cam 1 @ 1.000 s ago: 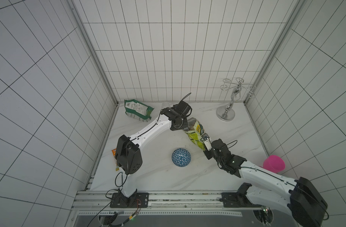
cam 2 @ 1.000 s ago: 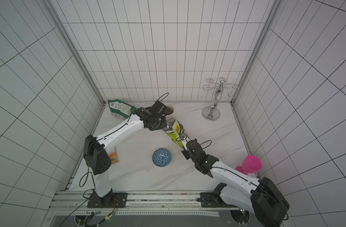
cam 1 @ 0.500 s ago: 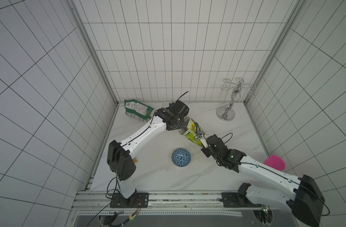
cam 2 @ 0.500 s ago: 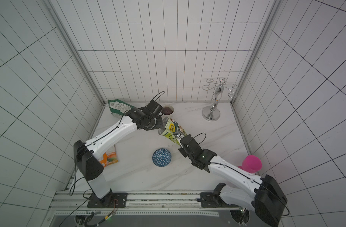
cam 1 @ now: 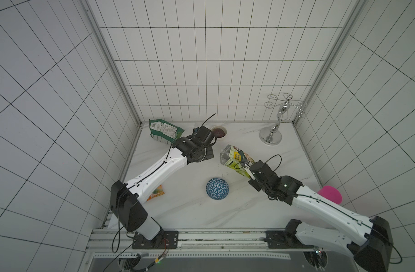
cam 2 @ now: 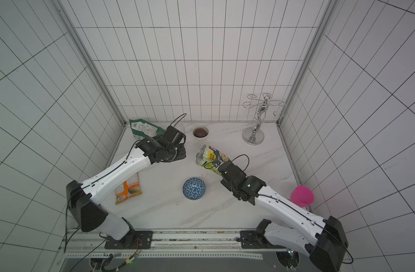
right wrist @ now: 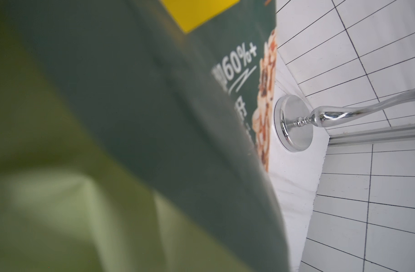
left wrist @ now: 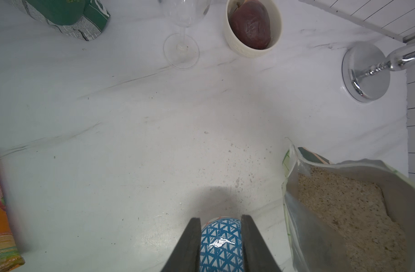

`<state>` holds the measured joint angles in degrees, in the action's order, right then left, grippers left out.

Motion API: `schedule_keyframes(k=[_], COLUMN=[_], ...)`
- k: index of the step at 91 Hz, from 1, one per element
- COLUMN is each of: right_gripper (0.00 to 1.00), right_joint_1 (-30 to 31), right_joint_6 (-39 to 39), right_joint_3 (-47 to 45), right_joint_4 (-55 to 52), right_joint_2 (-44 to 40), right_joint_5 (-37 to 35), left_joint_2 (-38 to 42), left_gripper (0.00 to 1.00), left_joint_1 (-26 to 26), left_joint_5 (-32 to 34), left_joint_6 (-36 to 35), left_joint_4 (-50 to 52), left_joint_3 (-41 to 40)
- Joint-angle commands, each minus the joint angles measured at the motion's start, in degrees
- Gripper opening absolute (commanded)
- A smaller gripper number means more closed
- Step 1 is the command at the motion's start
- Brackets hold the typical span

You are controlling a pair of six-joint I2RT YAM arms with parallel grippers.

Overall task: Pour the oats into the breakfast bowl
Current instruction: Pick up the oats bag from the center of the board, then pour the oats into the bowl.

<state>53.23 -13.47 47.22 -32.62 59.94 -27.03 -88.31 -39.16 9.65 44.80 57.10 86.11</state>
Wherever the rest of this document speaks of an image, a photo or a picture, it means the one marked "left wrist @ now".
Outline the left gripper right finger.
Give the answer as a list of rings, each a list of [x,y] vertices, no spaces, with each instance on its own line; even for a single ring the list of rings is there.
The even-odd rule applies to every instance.
[[[281,272],[250,215],[241,217],[241,238],[245,272]]]

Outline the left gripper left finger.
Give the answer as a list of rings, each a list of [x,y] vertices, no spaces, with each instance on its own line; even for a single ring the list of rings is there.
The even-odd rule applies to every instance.
[[[201,235],[201,220],[191,218],[161,272],[198,272]]]

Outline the blue patterned breakfast bowl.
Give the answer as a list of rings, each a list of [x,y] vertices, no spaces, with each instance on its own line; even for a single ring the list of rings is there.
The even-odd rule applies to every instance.
[[[199,271],[244,271],[241,220],[221,216],[202,228]]]

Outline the green Quaker oats bag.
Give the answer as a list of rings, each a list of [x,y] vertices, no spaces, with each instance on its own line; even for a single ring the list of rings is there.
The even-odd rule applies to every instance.
[[[381,160],[334,164],[291,146],[282,162],[296,272],[415,272],[415,184]]]

